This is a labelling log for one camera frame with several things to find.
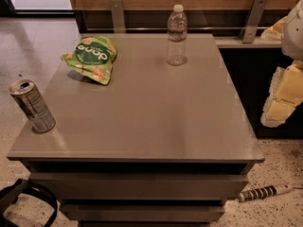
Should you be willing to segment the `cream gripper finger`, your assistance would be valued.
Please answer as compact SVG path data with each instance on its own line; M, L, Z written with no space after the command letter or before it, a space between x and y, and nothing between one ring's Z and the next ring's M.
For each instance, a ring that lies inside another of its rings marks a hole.
M282 37L283 28L286 23L286 19L287 17L283 17L275 24L265 29L261 34L261 38L280 41Z
M286 122L303 102L303 61L294 61L287 68L278 67L269 87L260 122L276 128Z

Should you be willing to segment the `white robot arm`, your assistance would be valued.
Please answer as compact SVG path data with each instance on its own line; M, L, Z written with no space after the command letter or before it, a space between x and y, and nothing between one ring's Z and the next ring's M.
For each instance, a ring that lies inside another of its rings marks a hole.
M279 27L282 53L293 63L286 69L278 67L272 76L260 118L261 124L268 128L284 124L303 102L303 0L282 22Z

